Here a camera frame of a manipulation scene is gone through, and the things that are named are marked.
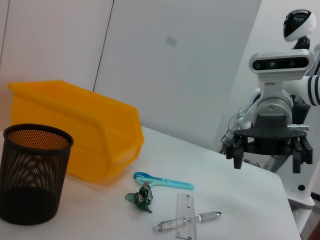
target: white table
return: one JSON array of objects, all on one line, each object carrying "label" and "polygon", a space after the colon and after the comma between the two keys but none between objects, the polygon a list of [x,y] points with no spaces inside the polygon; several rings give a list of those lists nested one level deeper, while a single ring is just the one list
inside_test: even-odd
[{"label": "white table", "polygon": [[[249,164],[234,169],[225,156],[168,135],[143,129],[145,144],[136,160],[111,186],[67,176],[57,215],[35,226],[0,220],[1,240],[173,240],[175,230],[152,227],[176,216],[177,193],[194,196],[196,214],[221,211],[197,224],[198,240],[299,240],[280,178]],[[137,192],[134,172],[193,183],[194,190],[154,186],[153,213],[125,200]]]}]

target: yellow plastic bin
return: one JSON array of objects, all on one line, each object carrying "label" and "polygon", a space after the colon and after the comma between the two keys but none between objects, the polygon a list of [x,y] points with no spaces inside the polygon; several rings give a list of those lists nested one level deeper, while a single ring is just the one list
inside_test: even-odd
[{"label": "yellow plastic bin", "polygon": [[107,180],[138,157],[144,136],[135,107],[61,80],[9,83],[9,89],[11,124],[49,125],[73,137],[69,174]]}]

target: black mesh pencil cup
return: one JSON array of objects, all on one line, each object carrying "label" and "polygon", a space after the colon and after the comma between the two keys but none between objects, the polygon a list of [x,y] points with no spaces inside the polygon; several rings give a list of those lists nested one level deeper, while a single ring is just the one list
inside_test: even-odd
[{"label": "black mesh pencil cup", "polygon": [[73,138],[39,124],[13,125],[3,136],[0,217],[19,225],[52,219],[58,211]]}]

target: pen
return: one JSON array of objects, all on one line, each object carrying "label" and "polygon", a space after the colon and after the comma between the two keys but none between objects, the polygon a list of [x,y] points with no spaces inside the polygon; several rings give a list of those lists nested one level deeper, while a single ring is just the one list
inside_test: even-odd
[{"label": "pen", "polygon": [[[198,223],[206,222],[209,220],[216,219],[222,213],[220,211],[211,211],[206,213],[201,213],[195,216],[195,221]],[[179,219],[172,219],[168,221],[162,221],[157,226],[154,226],[152,229],[154,232],[163,232],[166,230],[174,229],[180,226],[183,226],[188,223],[188,219],[186,217],[181,217]]]}]

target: clear plastic ruler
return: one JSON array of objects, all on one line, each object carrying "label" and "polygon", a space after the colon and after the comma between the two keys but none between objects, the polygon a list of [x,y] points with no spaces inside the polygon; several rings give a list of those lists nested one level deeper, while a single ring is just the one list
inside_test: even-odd
[{"label": "clear plastic ruler", "polygon": [[176,203],[176,219],[186,218],[187,223],[176,229],[176,237],[185,240],[196,240],[196,213],[194,197],[178,193]]}]

